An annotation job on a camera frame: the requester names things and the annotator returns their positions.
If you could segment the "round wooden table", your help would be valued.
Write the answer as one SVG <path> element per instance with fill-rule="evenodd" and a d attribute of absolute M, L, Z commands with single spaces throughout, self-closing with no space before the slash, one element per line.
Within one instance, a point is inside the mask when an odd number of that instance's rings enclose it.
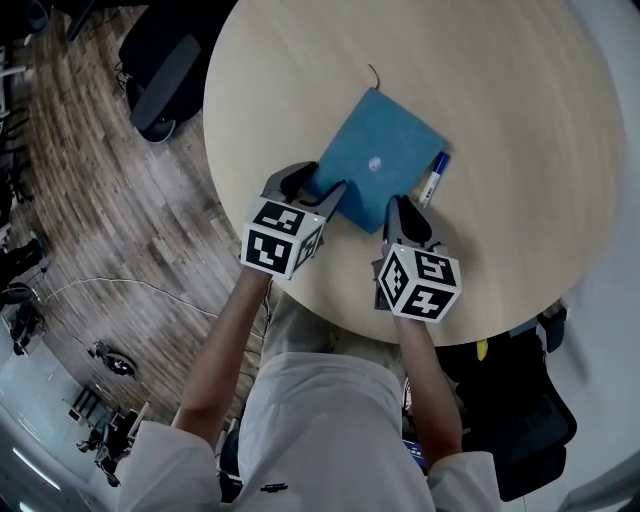
<path fill-rule="evenodd" d="M 203 110 L 234 229 L 371 86 L 452 150 L 428 211 L 462 292 L 435 343 L 505 332 L 587 272 L 612 230 L 625 137 L 609 71 L 562 0 L 238 0 Z"/>

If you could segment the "person's beige trousers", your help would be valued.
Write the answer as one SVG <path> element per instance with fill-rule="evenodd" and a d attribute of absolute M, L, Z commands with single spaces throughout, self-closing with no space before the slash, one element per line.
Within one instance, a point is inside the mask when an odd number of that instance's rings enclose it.
<path fill-rule="evenodd" d="M 267 328 L 260 366 L 288 352 L 357 357 L 383 366 L 399 380 L 405 376 L 399 345 L 373 340 L 336 326 L 283 293 Z"/>

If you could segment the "person's left forearm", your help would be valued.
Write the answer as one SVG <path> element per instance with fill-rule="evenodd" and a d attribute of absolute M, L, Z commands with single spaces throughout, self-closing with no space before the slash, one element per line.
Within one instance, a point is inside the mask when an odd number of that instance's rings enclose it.
<path fill-rule="evenodd" d="M 245 267 L 196 357 L 173 426 L 215 446 L 271 276 Z"/>

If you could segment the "person's right forearm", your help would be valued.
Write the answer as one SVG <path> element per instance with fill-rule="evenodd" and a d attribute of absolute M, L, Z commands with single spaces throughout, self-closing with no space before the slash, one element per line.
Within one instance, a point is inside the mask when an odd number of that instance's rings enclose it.
<path fill-rule="evenodd" d="M 403 317 L 395 317 L 394 324 L 409 380 L 415 430 L 431 468 L 462 452 L 461 416 L 426 325 Z"/>

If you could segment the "white marker pen blue cap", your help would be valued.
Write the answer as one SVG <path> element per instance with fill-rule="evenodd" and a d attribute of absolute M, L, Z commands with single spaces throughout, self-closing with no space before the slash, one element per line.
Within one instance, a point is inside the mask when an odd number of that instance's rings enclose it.
<path fill-rule="evenodd" d="M 425 208 L 429 204 L 435 192 L 435 189 L 449 163 L 449 160 L 450 155 L 446 152 L 440 152 L 434 159 L 431 174 L 429 175 L 424 189 L 419 197 L 419 204 L 422 208 Z"/>

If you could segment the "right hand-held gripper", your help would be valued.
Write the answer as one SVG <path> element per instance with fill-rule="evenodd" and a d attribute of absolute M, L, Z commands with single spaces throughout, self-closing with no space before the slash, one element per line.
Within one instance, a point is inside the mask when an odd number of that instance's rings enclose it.
<path fill-rule="evenodd" d="M 372 263 L 376 285 L 374 308 L 394 316 L 440 323 L 461 294 L 459 262 L 451 257 L 401 245 L 402 238 L 426 245 L 431 226 L 409 197 L 394 195 L 383 231 L 387 256 Z"/>

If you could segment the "blue notebook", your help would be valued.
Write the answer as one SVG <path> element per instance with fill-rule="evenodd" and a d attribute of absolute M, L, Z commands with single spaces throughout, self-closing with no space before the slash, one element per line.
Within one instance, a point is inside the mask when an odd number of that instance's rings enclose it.
<path fill-rule="evenodd" d="M 344 121 L 304 185 L 315 198 L 335 183 L 347 190 L 338 212 L 368 234 L 385 223 L 387 205 L 408 194 L 427 171 L 440 173 L 447 142 L 404 107 L 370 88 Z"/>

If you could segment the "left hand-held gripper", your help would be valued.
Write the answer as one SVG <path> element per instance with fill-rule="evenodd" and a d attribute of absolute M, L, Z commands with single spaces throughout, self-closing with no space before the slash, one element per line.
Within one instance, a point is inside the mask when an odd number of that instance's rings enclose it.
<path fill-rule="evenodd" d="M 325 225 L 347 190 L 347 182 L 341 180 L 315 201 L 299 200 L 301 209 L 286 204 L 296 200 L 316 168 L 314 161 L 299 162 L 268 178 L 244 224 L 243 265 L 290 280 L 314 256 Z"/>

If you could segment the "black mesh office chair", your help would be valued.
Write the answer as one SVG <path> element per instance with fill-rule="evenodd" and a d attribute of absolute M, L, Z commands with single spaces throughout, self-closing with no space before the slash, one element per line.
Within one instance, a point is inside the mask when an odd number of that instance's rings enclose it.
<path fill-rule="evenodd" d="M 150 143 L 166 141 L 203 107 L 219 26 L 197 4 L 149 6 L 123 42 L 130 122 Z"/>

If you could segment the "person's white shirt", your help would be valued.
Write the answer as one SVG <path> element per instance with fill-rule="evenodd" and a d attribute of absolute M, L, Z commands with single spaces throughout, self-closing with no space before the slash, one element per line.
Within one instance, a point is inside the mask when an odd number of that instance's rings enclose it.
<path fill-rule="evenodd" d="M 401 438 L 402 390 L 356 357 L 285 353 L 259 371 L 238 444 L 243 487 L 224 504 L 211 446 L 140 426 L 118 512 L 499 512 L 486 452 L 423 472 Z"/>

